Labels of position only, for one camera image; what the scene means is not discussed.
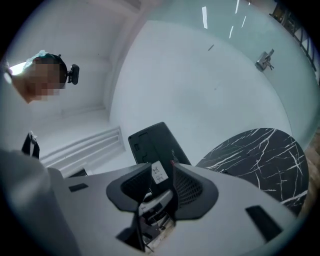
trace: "white wall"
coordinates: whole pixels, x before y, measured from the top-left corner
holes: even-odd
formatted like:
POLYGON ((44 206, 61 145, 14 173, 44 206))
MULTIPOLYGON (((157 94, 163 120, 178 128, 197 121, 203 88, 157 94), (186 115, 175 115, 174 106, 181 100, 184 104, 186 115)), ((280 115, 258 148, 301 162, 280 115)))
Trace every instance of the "white wall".
POLYGON ((135 10, 134 13, 127 17, 125 24, 119 33, 119 36, 114 44, 114 48, 110 54, 109 61, 110 65, 112 66, 112 73, 106 78, 106 86, 103 95, 103 104, 109 114, 111 112, 111 106, 118 77, 127 53, 137 34, 147 21, 148 16, 154 8, 160 5, 161 1, 162 0, 142 0, 140 10, 135 10))
POLYGON ((78 139, 74 143, 42 156, 40 161, 47 168, 60 170, 63 177, 70 177, 82 169, 85 169, 88 175, 92 175, 123 151, 121 130, 120 127, 116 127, 78 139))
POLYGON ((126 164, 135 164, 128 136, 162 121, 193 165, 250 129, 291 133, 274 88, 245 55, 199 30, 148 21, 124 61, 111 108, 126 164))
POLYGON ((29 17, 11 44, 10 66, 25 62, 40 50, 61 54, 67 67, 80 67, 77 85, 66 84, 59 97, 32 105, 36 120, 104 106, 106 79, 118 35, 134 12, 121 1, 47 0, 29 17))
POLYGON ((100 167, 96 168, 93 171, 93 174, 101 174, 105 172, 111 172, 115 170, 119 170, 125 167, 133 166, 135 165, 135 159, 132 156, 131 150, 122 151, 115 156, 110 161, 106 162, 105 164, 102 164, 100 167))
POLYGON ((44 123, 33 123, 32 126, 40 145, 40 157, 114 128, 109 124, 105 110, 75 114, 66 118, 52 118, 44 123))

